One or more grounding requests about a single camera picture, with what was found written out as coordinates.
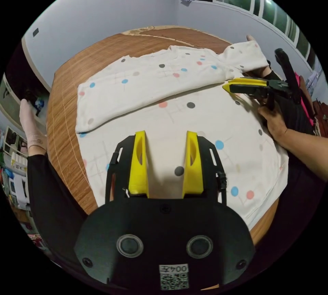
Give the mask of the person's right hand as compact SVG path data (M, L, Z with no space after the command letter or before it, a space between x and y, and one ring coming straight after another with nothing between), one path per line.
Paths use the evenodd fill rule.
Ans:
M258 108L258 113L265 119L267 129L272 138L280 143L288 130L280 107L276 103L273 110L270 110L267 106L260 106Z

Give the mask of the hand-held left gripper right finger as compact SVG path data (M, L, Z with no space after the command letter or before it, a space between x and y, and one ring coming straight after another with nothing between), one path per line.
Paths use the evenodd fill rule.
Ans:
M197 133L187 131L182 195L201 195L203 191L202 163Z

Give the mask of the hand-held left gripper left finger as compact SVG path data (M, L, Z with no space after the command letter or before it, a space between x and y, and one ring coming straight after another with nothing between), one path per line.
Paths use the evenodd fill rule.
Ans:
M149 195L145 131L134 136L128 191L133 196Z

